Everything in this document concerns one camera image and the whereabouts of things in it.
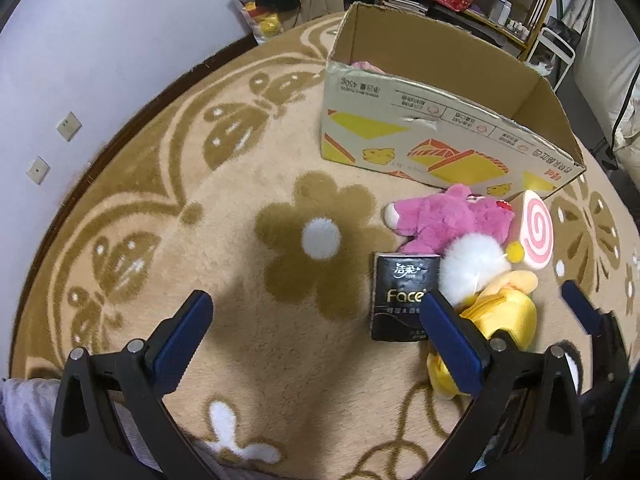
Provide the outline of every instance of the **white bottle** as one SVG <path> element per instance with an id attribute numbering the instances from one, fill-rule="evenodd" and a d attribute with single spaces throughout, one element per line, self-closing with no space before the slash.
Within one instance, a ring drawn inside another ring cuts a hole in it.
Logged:
<path id="1" fill-rule="evenodd" d="M 498 19 L 500 18 L 500 14 L 502 12 L 502 8 L 504 7 L 504 3 L 507 0 L 495 0 L 494 5 L 491 7 L 491 12 L 489 12 L 489 21 L 498 23 Z"/>
<path id="2" fill-rule="evenodd" d="M 503 25 L 507 22 L 507 18 L 511 13 L 511 2 L 505 2 L 502 6 L 502 11 L 500 12 L 500 17 L 498 18 L 498 25 Z"/>

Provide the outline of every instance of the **dark brown baseboard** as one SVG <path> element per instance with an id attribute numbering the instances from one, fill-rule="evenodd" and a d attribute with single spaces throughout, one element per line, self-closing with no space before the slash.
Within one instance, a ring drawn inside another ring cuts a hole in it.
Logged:
<path id="1" fill-rule="evenodd" d="M 14 358 L 14 345 L 15 338 L 18 332 L 18 324 L 22 317 L 24 306 L 27 303 L 29 292 L 33 286 L 33 282 L 36 279 L 36 275 L 40 270 L 40 266 L 44 261 L 49 248 L 51 247 L 53 240 L 55 240 L 62 224 L 75 207 L 76 203 L 82 198 L 86 190 L 89 189 L 91 183 L 102 172 L 102 170 L 111 162 L 114 156 L 131 140 L 138 132 L 164 110 L 169 104 L 175 101 L 180 95 L 185 93 L 189 88 L 200 82 L 207 75 L 211 74 L 214 70 L 219 69 L 224 64 L 235 59 L 236 57 L 244 54 L 248 50 L 251 50 L 257 43 L 252 35 L 245 36 L 244 38 L 237 40 L 226 46 L 213 56 L 207 58 L 202 63 L 196 65 L 186 74 L 180 76 L 176 81 L 171 83 L 160 94 L 155 97 L 149 104 L 145 105 L 135 116 L 133 116 L 124 127 L 113 136 L 110 142 L 102 149 L 102 151 L 95 158 L 91 166 L 86 170 L 84 175 L 80 178 L 75 187 L 71 190 L 68 196 L 63 200 L 60 209 L 58 210 L 53 222 L 47 229 L 38 251 L 33 258 L 31 269 L 27 274 L 24 286 L 22 287 L 22 293 L 20 294 L 20 301 L 18 303 L 18 310 L 15 316 L 14 330 L 12 334 L 12 342 L 9 358 L 9 372 L 11 373 L 13 358 Z"/>

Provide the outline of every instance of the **carpet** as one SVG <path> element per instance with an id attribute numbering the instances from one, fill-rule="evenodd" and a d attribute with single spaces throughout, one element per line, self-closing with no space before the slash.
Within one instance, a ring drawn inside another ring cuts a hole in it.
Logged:
<path id="1" fill-rule="evenodd" d="M 77 346 L 151 334 L 194 288 L 214 322 L 165 403 L 219 460 L 281 476 L 397 480 L 424 466 L 466 400 L 437 399 L 421 344 L 369 338 L 370 255 L 402 240 L 388 202 L 437 190 L 322 160 L 320 113 L 340 15 L 295 28 L 185 92 L 95 179 L 50 247 L 19 319 L 14 376 Z M 636 352 L 640 239 L 591 155 L 548 199 L 553 262 L 534 347 L 590 347 L 558 296 L 573 278 Z"/>

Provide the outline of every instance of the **wall outlet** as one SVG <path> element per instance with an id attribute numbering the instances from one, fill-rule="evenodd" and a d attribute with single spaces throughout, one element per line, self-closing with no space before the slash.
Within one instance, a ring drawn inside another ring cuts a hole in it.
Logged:
<path id="1" fill-rule="evenodd" d="M 29 171 L 27 171 L 27 175 L 29 175 L 29 178 L 36 184 L 39 184 L 47 176 L 47 173 L 49 173 L 50 169 L 51 167 L 49 166 L 49 164 L 38 157 L 33 161 L 33 164 L 29 168 Z"/>
<path id="2" fill-rule="evenodd" d="M 82 126 L 82 124 L 78 121 L 78 118 L 73 112 L 69 112 L 69 114 L 58 123 L 56 129 L 60 135 L 65 137 L 65 140 L 70 141 L 71 137 L 80 129 L 80 126 Z"/>

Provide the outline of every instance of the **blue gripper pad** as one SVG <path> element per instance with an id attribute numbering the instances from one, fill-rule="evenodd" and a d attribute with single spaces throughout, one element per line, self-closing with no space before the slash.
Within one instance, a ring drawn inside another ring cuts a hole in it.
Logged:
<path id="1" fill-rule="evenodd" d="M 560 287 L 560 295 L 574 316 L 578 318 L 584 331 L 589 335 L 598 335 L 602 314 L 587 300 L 575 282 L 571 280 L 564 282 Z"/>
<path id="2" fill-rule="evenodd" d="M 194 290 L 178 312 L 162 321 L 149 337 L 145 365 L 158 397 L 176 390 L 212 321 L 210 295 Z"/>
<path id="3" fill-rule="evenodd" d="M 429 339 L 451 373 L 461 392 L 477 397 L 482 389 L 484 364 L 465 336 L 463 320 L 439 292 L 422 297 L 420 321 Z M 472 330 L 478 329 L 471 324 Z"/>

